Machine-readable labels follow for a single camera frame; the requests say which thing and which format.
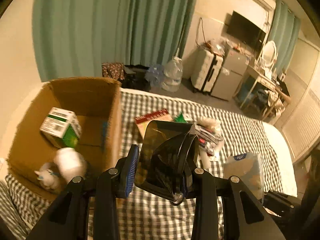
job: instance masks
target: metal bolt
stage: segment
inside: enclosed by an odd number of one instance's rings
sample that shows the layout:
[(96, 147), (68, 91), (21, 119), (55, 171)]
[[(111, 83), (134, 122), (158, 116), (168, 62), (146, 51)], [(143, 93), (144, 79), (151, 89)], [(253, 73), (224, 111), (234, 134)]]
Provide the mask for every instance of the metal bolt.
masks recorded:
[(81, 181), (81, 177), (80, 176), (76, 176), (76, 177), (74, 177), (73, 179), (72, 179), (72, 182), (74, 182), (74, 183), (79, 183), (80, 181)]
[(112, 168), (109, 170), (109, 174), (111, 174), (111, 175), (115, 175), (117, 173), (118, 173), (118, 170), (116, 168)]
[(232, 181), (233, 183), (238, 183), (238, 182), (240, 181), (240, 179), (239, 179), (237, 176), (232, 176), (232, 177), (231, 177), (231, 181)]
[(204, 170), (201, 169), (201, 168), (195, 168), (195, 173), (196, 173), (196, 174), (203, 174), (203, 173), (204, 173)]

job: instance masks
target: green curtain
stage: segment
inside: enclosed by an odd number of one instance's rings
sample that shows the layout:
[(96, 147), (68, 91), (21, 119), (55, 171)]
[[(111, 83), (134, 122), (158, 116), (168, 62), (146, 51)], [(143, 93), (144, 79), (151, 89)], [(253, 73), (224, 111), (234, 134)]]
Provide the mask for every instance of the green curtain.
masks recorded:
[(282, 72), (282, 69), (287, 70), (289, 66), (299, 30), (300, 19), (289, 10), (282, 0), (276, 0), (276, 10), (268, 41), (274, 41), (277, 47), (278, 59), (275, 67), (278, 75)]
[(165, 64), (183, 54), (196, 0), (35, 0), (42, 81), (101, 76), (101, 63)]

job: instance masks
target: flat screen tv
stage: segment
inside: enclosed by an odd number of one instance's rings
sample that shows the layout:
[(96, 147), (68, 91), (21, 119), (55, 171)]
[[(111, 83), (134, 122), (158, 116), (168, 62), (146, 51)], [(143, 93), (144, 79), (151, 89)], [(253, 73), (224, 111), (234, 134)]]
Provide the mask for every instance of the flat screen tv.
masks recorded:
[(227, 33), (255, 51), (260, 51), (266, 33), (257, 25), (233, 11)]

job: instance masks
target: large water bottle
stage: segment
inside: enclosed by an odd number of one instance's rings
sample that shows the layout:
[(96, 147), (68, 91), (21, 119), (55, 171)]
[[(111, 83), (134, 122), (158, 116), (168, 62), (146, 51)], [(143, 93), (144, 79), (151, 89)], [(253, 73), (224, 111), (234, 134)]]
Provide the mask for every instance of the large water bottle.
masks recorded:
[(161, 87), (164, 90), (170, 92), (176, 92), (179, 89), (182, 79), (182, 59), (178, 57), (173, 57), (164, 66), (164, 79), (162, 81)]

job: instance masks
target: mattress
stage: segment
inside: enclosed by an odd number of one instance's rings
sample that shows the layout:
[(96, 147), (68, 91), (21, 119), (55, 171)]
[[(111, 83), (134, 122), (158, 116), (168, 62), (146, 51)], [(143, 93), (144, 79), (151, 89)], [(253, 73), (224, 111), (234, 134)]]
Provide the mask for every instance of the mattress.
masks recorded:
[[(167, 108), (171, 115), (177, 115), (183, 111), (191, 115), (194, 120), (204, 115), (221, 121), (223, 136), (226, 140), (219, 162), (211, 163), (210, 173), (223, 177), (222, 163), (228, 156), (247, 151), (261, 153), (265, 173), (264, 190), (273, 189), (297, 195), (289, 149), (282, 135), (274, 127), (243, 115), (200, 105), (189, 100), (137, 90), (122, 89), (121, 92), (123, 143), (120, 157), (126, 156), (132, 143), (138, 145), (142, 143), (142, 138), (133, 122), (134, 117), (163, 107)], [(22, 103), (20, 110), (15, 112), (15, 120), (9, 122), (12, 127), (7, 129), (11, 135), (6, 134), (6, 138), (13, 139), (14, 133), (12, 132), (15, 131), (16, 125), (23, 117), (23, 109), (25, 111), (28, 108), (36, 94), (35, 89)], [(6, 177), (6, 182), (19, 215), (25, 222), (33, 226), (50, 202), (35, 196), (11, 175)], [(167, 239), (174, 236), (175, 239), (190, 239), (194, 208), (195, 200), (187, 200), (178, 207), (173, 207), (169, 201), (134, 187), (129, 198), (118, 203), (121, 238), (139, 239), (145, 236), (149, 239)], [(222, 237), (223, 214), (220, 199), (218, 199), (218, 211), (219, 233)], [(91, 230), (92, 223), (89, 223), (89, 231), (92, 232)]]

